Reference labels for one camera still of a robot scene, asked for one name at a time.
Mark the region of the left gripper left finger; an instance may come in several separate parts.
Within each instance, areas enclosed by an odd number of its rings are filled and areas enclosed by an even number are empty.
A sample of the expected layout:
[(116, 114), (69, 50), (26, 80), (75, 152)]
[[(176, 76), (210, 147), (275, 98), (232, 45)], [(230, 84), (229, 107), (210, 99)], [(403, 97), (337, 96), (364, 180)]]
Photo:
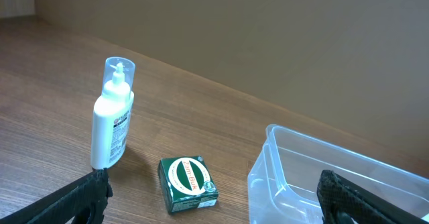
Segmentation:
[(106, 168), (94, 170), (48, 196), (4, 217), (1, 224), (101, 224), (113, 196)]

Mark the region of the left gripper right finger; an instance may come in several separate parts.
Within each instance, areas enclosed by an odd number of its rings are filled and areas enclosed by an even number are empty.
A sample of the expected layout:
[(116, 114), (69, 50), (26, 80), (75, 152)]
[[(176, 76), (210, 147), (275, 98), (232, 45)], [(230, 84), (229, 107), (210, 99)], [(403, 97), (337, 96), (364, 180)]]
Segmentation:
[(332, 170), (321, 172), (316, 190), (324, 224), (425, 224)]

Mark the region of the green Zam-Buk box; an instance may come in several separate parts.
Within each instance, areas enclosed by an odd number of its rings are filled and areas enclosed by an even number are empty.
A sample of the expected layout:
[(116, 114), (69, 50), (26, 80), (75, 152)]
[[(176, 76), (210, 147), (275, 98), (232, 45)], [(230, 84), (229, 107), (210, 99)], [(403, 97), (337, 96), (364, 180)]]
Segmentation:
[(169, 214), (213, 207), (219, 191), (202, 156), (164, 158), (158, 176)]

